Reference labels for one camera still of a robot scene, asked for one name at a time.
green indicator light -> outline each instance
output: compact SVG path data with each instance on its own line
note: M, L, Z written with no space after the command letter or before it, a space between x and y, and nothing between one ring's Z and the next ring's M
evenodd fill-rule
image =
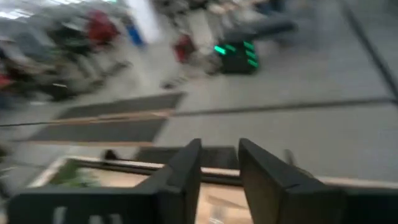
M249 57L252 57L252 58L254 58L254 59L256 59L256 55L253 53L253 52L250 52L250 51L246 51L246 55L247 56L249 56Z
M225 49L224 49L224 48L221 48L221 47L219 47L219 46L214 46L214 49L215 49L218 53L220 53L220 54L222 54L222 55L225 55Z
M231 45L225 45L225 48L228 50L236 51L236 48L232 47Z
M244 41L244 42L243 42L243 45L244 45L245 47L247 47L247 48L250 48L250 49L254 50L254 45L250 44L249 42Z
M253 61L251 59L249 59L248 62L249 62L249 64L253 65L254 67L258 67L259 66L259 64L257 64L257 62L255 62L255 61Z

wooden edge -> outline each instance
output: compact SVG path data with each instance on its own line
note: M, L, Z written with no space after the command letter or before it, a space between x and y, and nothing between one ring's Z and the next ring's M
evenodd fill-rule
M86 118L67 118L67 119L57 119L51 121L50 125L61 125L61 124L80 124L80 123L106 123L106 122L118 122L125 120L106 120L104 119L118 119L125 118L126 120L144 120L144 119L159 119L166 118L173 113L174 109L162 109L162 110L152 110L152 111L141 111L134 113L116 113L116 114L103 114L95 117Z
M74 145L74 146L142 146L150 147L152 142L73 142L73 141L27 141L31 144L53 144L53 145Z
M101 162L101 159L94 157L83 157L83 156L65 156L56 160L50 167L45 170L42 174L38 176L34 180L32 184L29 186L39 186L38 183L46 183L55 173L58 171L58 168L62 166L67 159L76 159L80 161L87 162ZM135 161L107 161L109 164L115 165L134 165L134 166L142 166L149 168L161 168L164 164L156 164L149 162L135 162ZM202 172L210 173L210 174L223 174L223 175L231 175L231 176L239 176L239 170L229 170L229 169L216 169L216 168L207 168L202 167ZM398 189L398 182L388 182L388 181L376 181L376 180L361 180L361 179L351 179L351 178L342 178L342 177L315 177L319 181L323 182L327 185L340 185L342 187L377 187L377 188L386 188L386 189Z

gray floor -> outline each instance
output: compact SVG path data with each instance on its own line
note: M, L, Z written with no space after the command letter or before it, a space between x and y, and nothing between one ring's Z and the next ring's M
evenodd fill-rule
M316 32L297 34L307 40L312 36L316 41L298 41L284 49L278 49L269 41L256 43L262 65L257 75L220 75L191 80L173 90L187 92L177 111L390 98L379 71L349 28L336 1L319 1L316 16ZM197 39L211 42L203 16L196 13L191 20L195 33L204 36ZM300 26L306 30L304 22ZM4 114L0 123L50 121L75 105L165 93L167 91L159 87L160 82L180 72L168 41L148 46L145 51L121 43L126 58L134 66L110 78L100 91L66 103L25 106ZM16 188L28 183L61 155L99 156L102 149L108 148L40 146L23 142L40 128L43 126L0 129L0 139L8 141L14 151L9 163L17 169L8 178L18 180L12 182L18 185ZM386 103L176 116L169 119L155 144L181 146L193 138L202 138L205 145L236 146L239 138L249 138L279 157L284 149L292 150L299 166L315 175L398 181L397 136L398 113ZM136 152L136 148L113 148L126 158Z

floor mat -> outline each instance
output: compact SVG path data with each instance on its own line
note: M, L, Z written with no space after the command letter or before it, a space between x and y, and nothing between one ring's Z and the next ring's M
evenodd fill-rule
M28 141L152 142L165 119L50 125Z
M112 103L78 106L66 110L57 118L57 120L93 118L110 114L174 109L182 96L183 93L172 93L168 95L150 96L132 100L119 100Z
M184 147L142 147L131 160L166 164ZM204 147L200 158L202 167L219 169L239 169L236 151L233 146Z

green light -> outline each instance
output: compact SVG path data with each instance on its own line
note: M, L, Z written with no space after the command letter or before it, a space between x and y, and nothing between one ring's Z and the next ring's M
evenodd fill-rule
M243 42L243 45L244 45L245 47L247 47L247 48L250 48L250 49L254 50L254 45L250 44L249 42L244 41L244 42Z
M259 66L259 64L257 64L257 62L255 62L255 61L253 61L251 59L249 59L248 62L249 62L249 64L253 65L254 67L258 67Z
M221 47L219 47L219 46L214 46L214 49L215 49L218 53L220 53L220 54L222 54L222 55L225 55L225 49L224 49L224 48L221 48Z
M232 47L231 45L225 45L225 48L232 50L233 52L236 51L236 48Z
M256 55L253 53L253 52L250 52L250 51L246 51L246 55L247 56L249 56L249 57L252 57L252 58L254 58L254 59L256 59Z

